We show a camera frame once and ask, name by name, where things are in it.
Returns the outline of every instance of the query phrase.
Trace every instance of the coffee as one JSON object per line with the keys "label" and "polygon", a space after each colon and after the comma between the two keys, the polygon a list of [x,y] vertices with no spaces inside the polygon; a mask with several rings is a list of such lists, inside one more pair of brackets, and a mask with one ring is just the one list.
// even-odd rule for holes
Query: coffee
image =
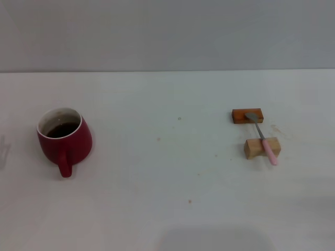
{"label": "coffee", "polygon": [[78,126],[79,124],[74,122],[60,124],[52,129],[47,134],[47,137],[56,139],[68,136],[69,134],[73,133],[78,128]]}

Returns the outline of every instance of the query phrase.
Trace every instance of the mug rim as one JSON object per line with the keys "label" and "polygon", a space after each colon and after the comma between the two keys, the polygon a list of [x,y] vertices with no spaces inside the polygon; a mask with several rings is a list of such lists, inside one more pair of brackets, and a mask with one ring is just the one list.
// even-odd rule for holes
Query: mug rim
{"label": "mug rim", "polygon": [[[79,123],[77,129],[75,129],[75,130],[74,130],[73,132],[71,132],[69,135],[66,135],[66,136],[64,136],[64,137],[60,137],[60,138],[51,138],[51,137],[47,137],[47,136],[45,136],[43,133],[40,132],[40,130],[39,130],[39,128],[38,128],[38,126],[39,126],[41,120],[42,120],[42,119],[44,118],[44,116],[47,115],[48,113],[50,113],[50,112],[52,112],[52,111],[55,111],[55,110],[60,110],[60,109],[70,109],[70,110],[76,112],[76,113],[79,115],[79,117],[80,117],[80,123]],[[79,112],[77,112],[76,110],[74,110],[74,109],[72,109],[72,108],[70,108],[70,107],[59,107],[59,108],[53,108],[53,109],[50,109],[50,110],[46,111],[46,112],[42,115],[42,117],[38,120],[38,123],[37,123],[37,125],[36,125],[36,129],[37,129],[37,132],[39,133],[39,135],[41,135],[42,137],[44,137],[44,138],[46,138],[46,139],[49,139],[49,140],[61,140],[61,139],[64,139],[64,138],[67,138],[67,137],[73,135],[76,131],[78,131],[78,129],[79,129],[80,126],[82,125],[82,122],[83,122],[83,117],[82,117],[82,115],[81,115]]]}

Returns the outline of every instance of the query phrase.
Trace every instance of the table surface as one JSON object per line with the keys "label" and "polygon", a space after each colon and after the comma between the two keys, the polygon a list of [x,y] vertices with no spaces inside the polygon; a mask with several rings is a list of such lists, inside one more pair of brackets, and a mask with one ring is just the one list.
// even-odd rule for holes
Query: table surface
{"label": "table surface", "polygon": [[[0,250],[333,250],[335,70],[0,74]],[[71,178],[41,115],[90,126]],[[262,108],[279,165],[247,160]]]}

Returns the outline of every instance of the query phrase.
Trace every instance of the wooden block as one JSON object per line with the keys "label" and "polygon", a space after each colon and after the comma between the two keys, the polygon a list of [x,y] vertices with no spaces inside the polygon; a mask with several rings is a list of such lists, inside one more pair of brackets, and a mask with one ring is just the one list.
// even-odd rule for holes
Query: wooden block
{"label": "wooden block", "polygon": [[231,113],[234,124],[252,124],[253,121],[248,119],[245,114],[254,112],[258,116],[258,123],[263,123],[263,113],[261,108],[257,109],[234,109]]}
{"label": "wooden block", "polygon": [[[278,157],[281,152],[281,145],[279,144],[277,137],[266,138],[266,140],[268,141],[274,155]],[[244,144],[244,152],[247,159],[252,159],[256,156],[266,156],[261,139],[246,140]]]}

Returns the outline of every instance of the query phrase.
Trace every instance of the metal spoon head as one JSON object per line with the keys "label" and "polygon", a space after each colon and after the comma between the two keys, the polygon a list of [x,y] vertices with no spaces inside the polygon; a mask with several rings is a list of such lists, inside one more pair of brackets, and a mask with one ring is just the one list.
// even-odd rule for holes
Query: metal spoon head
{"label": "metal spoon head", "polygon": [[254,112],[247,112],[246,114],[245,114],[245,116],[248,118],[248,119],[251,119],[253,122],[255,122],[255,123],[257,123],[257,121],[258,121],[258,117],[257,117],[257,115],[256,115],[256,113],[254,113]]}

